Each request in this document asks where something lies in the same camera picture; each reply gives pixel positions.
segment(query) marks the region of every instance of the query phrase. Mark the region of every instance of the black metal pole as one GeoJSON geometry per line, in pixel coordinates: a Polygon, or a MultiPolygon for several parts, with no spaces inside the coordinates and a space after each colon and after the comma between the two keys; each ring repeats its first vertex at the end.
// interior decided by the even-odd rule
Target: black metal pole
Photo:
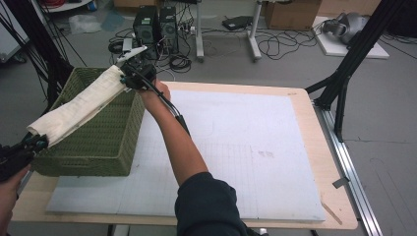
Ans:
{"type": "Polygon", "coordinates": [[[337,70],[330,77],[306,88],[308,93],[325,88],[320,97],[315,99],[315,104],[323,110],[330,110],[338,97],[334,131],[340,142],[343,142],[342,123],[348,83],[405,1],[382,0],[337,70]]]}

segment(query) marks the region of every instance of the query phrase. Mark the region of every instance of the white cloth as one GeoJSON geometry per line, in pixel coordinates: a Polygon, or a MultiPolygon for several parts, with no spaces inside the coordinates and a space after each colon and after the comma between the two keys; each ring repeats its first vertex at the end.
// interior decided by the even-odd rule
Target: white cloth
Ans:
{"type": "Polygon", "coordinates": [[[72,134],[112,101],[125,85],[123,72],[111,66],[73,100],[41,116],[28,126],[33,135],[46,135],[49,148],[72,134]]]}

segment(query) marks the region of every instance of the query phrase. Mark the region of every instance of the wicker basket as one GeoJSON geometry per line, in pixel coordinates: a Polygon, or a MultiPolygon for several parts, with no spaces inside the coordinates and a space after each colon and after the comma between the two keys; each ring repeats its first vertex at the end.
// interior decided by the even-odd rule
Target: wicker basket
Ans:
{"type": "MultiPolygon", "coordinates": [[[[72,100],[104,71],[74,69],[51,109],[72,100]]],[[[122,92],[80,129],[43,150],[32,163],[34,170],[47,176],[129,175],[144,111],[136,92],[122,92]]]]}

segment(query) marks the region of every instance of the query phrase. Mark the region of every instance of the jacket sleeve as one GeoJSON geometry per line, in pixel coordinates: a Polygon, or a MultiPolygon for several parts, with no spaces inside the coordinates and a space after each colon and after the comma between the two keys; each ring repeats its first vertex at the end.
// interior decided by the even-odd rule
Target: jacket sleeve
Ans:
{"type": "Polygon", "coordinates": [[[175,203],[177,235],[246,235],[236,201],[235,190],[210,173],[190,177],[175,203]]]}

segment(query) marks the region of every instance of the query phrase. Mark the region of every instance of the wooden table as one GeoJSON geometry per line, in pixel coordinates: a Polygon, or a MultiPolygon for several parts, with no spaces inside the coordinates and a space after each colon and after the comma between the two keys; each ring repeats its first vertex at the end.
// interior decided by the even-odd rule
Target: wooden table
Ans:
{"type": "MultiPolygon", "coordinates": [[[[340,178],[311,100],[301,88],[269,88],[233,85],[167,83],[171,89],[239,92],[288,96],[297,116],[306,152],[326,213],[323,222],[245,220],[249,227],[355,229],[358,225],[344,187],[332,183],[340,178]]],[[[174,217],[46,212],[58,178],[33,173],[14,209],[14,221],[78,222],[108,224],[176,225],[174,217]]]]}

